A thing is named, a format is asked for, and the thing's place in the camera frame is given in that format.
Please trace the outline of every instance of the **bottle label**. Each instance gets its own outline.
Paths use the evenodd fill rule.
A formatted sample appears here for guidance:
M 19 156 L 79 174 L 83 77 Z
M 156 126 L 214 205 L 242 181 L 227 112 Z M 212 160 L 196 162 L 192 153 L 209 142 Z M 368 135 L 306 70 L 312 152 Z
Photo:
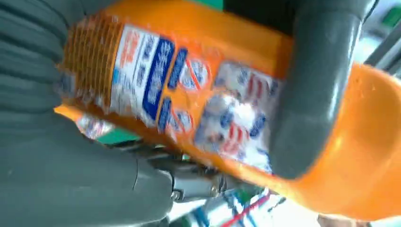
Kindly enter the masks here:
M 201 44 L 126 26 L 110 108 L 158 128 L 182 149 L 217 153 L 271 173 L 270 121 L 282 85 Z
M 126 26 L 114 66 L 111 110 L 155 126 L 173 54 L 174 43 L 167 38 Z

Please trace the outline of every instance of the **blue wire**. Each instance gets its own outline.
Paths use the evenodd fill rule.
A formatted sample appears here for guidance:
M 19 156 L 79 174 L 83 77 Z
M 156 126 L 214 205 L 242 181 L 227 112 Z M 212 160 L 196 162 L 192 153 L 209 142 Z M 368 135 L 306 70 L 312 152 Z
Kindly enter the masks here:
M 234 216 L 238 215 L 239 213 L 238 213 L 238 211 L 237 211 L 237 208 L 235 207 L 234 203 L 231 202 L 231 201 L 229 200 L 229 198 L 227 197 L 227 195 L 226 195 L 225 193 L 223 193 L 223 199 L 224 199 L 224 201 L 228 204 L 228 207 L 232 210 L 233 215 L 234 215 Z M 245 227 L 244 222 L 243 222 L 242 219 L 238 221 L 238 224 L 239 224 L 241 227 Z
M 193 211 L 193 215 L 196 218 L 196 221 L 198 222 L 199 226 L 205 226 L 205 227 L 209 227 L 210 226 L 210 222 L 208 220 L 208 218 L 205 215 L 205 212 L 203 212 L 202 208 L 199 207 L 196 210 Z

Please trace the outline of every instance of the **orange bottle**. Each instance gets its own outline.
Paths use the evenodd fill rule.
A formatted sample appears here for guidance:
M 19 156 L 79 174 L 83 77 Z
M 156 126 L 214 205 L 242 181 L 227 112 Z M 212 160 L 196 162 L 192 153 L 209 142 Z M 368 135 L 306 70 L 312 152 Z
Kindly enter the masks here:
M 164 44 L 155 47 L 157 42 Z M 326 148 L 308 173 L 288 181 L 263 168 L 268 160 L 233 158 L 238 157 L 233 152 L 244 146 L 241 143 L 246 142 L 246 149 L 252 152 L 259 150 L 260 141 L 249 141 L 260 133 L 254 126 L 264 123 L 269 110 L 264 109 L 267 114 L 260 117 L 252 106 L 264 106 L 264 101 L 257 99 L 258 89 L 279 90 L 291 48 L 291 39 L 281 33 L 194 3 L 124 0 L 72 30 L 61 67 L 75 76 L 73 92 L 77 98 L 66 104 L 150 142 L 181 149 L 206 165 L 269 187 L 317 212 L 363 220 L 401 214 L 401 85 L 368 66 L 354 65 Z M 159 54 L 155 65 L 137 59 L 140 54 L 154 57 L 155 53 Z M 222 70 L 233 74 L 244 71 L 246 88 L 231 89 L 235 85 L 220 77 Z M 142 78 L 142 74 L 153 77 Z M 252 76 L 260 80 L 253 82 Z M 142 84 L 143 79 L 149 81 L 147 87 L 134 84 Z M 223 86 L 218 86 L 219 79 Z M 228 124 L 219 130 L 225 134 L 202 138 L 198 145 L 202 122 L 212 119 L 204 108 L 214 103 L 211 100 L 216 95 L 216 103 L 225 103 L 237 115 L 224 115 L 220 120 Z M 256 122 L 248 126 L 242 121 L 247 116 L 240 114 L 247 111 L 252 114 L 249 119 Z M 241 142 L 227 143 L 227 138 Z M 208 152 L 219 140 L 223 143 L 217 150 L 226 153 Z M 212 145 L 203 146 L 204 141 Z

